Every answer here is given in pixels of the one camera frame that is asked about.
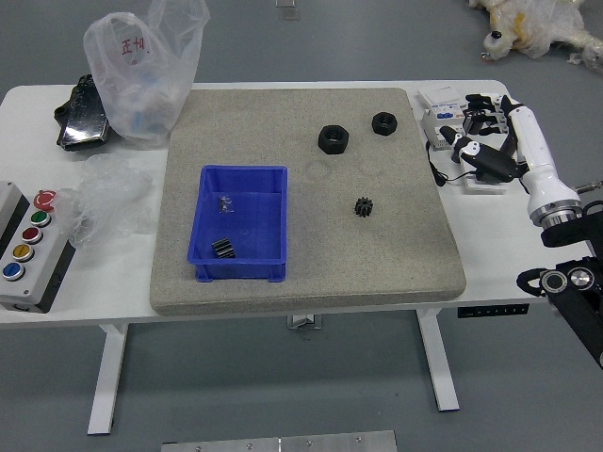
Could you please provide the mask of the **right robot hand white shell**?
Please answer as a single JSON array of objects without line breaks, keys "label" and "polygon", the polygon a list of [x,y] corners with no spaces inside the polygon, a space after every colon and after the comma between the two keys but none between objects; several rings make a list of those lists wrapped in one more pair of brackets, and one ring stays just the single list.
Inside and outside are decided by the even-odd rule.
[{"label": "right robot hand white shell", "polygon": [[452,148],[451,159],[473,168],[488,184],[520,181],[529,194],[528,213],[543,227],[581,215],[581,200],[558,175],[552,154],[532,110],[500,94],[468,94],[463,130],[440,133]]}]

